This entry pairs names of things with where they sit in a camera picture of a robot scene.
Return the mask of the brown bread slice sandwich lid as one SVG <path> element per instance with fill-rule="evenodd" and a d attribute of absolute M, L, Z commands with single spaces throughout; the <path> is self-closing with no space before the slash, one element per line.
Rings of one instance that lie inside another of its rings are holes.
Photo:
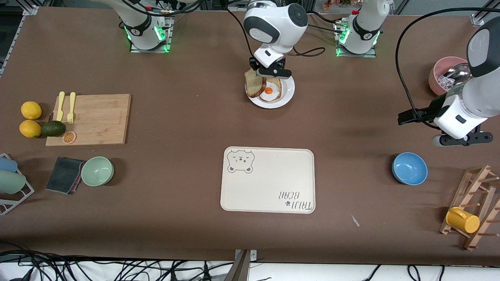
<path fill-rule="evenodd" d="M 245 92 L 249 98 L 256 98 L 260 96 L 267 87 L 267 78 L 257 75 L 253 69 L 249 69 L 244 73 L 245 75 Z"/>

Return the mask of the white round plate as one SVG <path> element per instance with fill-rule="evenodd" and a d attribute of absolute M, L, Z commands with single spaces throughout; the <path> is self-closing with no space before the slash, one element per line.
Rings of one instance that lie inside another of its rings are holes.
<path fill-rule="evenodd" d="M 266 102 L 261 100 L 260 98 L 250 98 L 248 99 L 257 105 L 258 107 L 265 108 L 265 109 L 274 109 L 274 108 L 279 108 L 287 103 L 289 103 L 294 95 L 295 92 L 295 81 L 293 79 L 293 76 L 290 76 L 287 79 L 280 79 L 281 81 L 281 96 L 278 98 L 276 101 L 272 102 Z"/>

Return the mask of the toy fried egg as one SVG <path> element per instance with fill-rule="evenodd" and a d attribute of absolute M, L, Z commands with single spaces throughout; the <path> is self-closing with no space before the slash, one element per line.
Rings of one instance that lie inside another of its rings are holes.
<path fill-rule="evenodd" d="M 259 95 L 259 98 L 266 103 L 273 103 L 282 96 L 282 88 L 274 82 L 266 82 L 264 91 Z"/>

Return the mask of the silver metal scoop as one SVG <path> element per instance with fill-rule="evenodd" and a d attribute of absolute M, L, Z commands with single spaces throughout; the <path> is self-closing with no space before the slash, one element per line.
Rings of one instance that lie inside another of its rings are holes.
<path fill-rule="evenodd" d="M 468 63 L 459 63 L 449 70 L 445 71 L 443 75 L 455 79 L 455 86 L 461 85 L 471 78 L 471 72 Z"/>

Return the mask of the blue bowl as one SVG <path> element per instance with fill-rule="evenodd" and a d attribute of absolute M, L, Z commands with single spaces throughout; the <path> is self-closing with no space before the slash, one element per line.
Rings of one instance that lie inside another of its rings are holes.
<path fill-rule="evenodd" d="M 427 164 L 412 152 L 398 154 L 391 164 L 393 176 L 405 185 L 420 185 L 428 175 Z"/>

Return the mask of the pink ribbed bowl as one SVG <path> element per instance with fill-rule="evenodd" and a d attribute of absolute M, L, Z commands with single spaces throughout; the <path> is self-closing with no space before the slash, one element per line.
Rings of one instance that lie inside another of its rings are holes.
<path fill-rule="evenodd" d="M 445 71 L 449 70 L 451 67 L 463 62 L 467 63 L 467 60 L 459 57 L 444 57 L 434 64 L 429 74 L 428 84 L 431 91 L 436 96 L 446 94 L 450 90 L 443 89 L 437 82 L 436 78 L 442 75 Z"/>

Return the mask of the wooden mug rack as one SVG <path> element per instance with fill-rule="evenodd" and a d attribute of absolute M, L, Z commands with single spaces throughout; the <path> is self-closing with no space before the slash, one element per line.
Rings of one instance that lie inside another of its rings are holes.
<path fill-rule="evenodd" d="M 482 238 L 500 238 L 500 175 L 495 173 L 495 168 L 485 165 L 467 169 L 448 210 L 453 207 L 476 215 L 481 221 L 476 232 L 465 233 L 449 226 L 443 219 L 439 232 L 462 235 L 465 240 L 461 249 L 474 251 Z"/>

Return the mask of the yellow plastic mug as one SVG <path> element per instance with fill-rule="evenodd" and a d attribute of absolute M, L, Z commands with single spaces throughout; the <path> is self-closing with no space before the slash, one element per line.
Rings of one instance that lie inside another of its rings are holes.
<path fill-rule="evenodd" d="M 448 210 L 445 222 L 449 226 L 465 233 L 474 233 L 479 229 L 481 221 L 478 216 L 466 212 L 459 207 L 453 207 Z"/>

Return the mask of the cream tray with bear print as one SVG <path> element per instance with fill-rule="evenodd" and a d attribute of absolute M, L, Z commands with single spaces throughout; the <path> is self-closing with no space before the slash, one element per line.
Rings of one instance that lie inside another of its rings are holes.
<path fill-rule="evenodd" d="M 220 206 L 233 212 L 313 213 L 313 152 L 228 147 L 223 154 Z"/>

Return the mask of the wooden cutting board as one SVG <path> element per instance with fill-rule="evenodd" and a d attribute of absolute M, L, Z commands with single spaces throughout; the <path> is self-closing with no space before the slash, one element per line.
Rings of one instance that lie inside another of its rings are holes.
<path fill-rule="evenodd" d="M 73 124 L 68 124 L 70 96 L 62 104 L 61 122 L 76 138 L 64 141 L 61 137 L 47 137 L 46 146 L 87 146 L 125 144 L 130 117 L 130 94 L 76 95 Z"/>

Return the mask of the pale green bowl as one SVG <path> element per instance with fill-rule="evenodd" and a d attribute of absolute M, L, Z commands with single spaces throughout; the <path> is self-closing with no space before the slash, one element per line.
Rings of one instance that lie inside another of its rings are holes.
<path fill-rule="evenodd" d="M 94 157 L 89 159 L 82 168 L 82 181 L 90 186 L 97 187 L 105 185 L 114 176 L 114 166 L 105 157 Z"/>

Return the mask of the dark green avocado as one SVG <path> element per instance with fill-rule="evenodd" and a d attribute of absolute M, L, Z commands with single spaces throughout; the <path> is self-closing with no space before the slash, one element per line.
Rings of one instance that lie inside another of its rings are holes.
<path fill-rule="evenodd" d="M 66 125 L 61 121 L 53 120 L 41 127 L 41 134 L 45 137 L 59 137 L 66 132 Z"/>

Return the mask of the dark grey sponge cloth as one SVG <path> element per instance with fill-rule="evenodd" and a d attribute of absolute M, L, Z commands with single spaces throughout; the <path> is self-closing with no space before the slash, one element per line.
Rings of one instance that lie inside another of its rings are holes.
<path fill-rule="evenodd" d="M 61 194 L 76 192 L 82 180 L 84 164 L 84 160 L 58 157 L 45 189 Z"/>

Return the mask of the yellow lemon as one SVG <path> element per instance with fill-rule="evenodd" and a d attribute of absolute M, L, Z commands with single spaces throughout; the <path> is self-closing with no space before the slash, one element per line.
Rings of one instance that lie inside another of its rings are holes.
<path fill-rule="evenodd" d="M 23 136 L 29 139 L 36 139 L 42 134 L 41 126 L 33 120 L 21 122 L 18 129 Z"/>
<path fill-rule="evenodd" d="M 25 119 L 35 120 L 42 116 L 41 106 L 34 101 L 27 101 L 20 107 L 20 112 Z"/>

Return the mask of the grey metal bracket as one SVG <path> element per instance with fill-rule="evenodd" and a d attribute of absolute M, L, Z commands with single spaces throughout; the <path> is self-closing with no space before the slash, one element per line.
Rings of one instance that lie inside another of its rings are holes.
<path fill-rule="evenodd" d="M 257 261 L 257 250 L 238 249 L 233 265 L 236 266 L 232 281 L 248 281 L 250 264 Z"/>

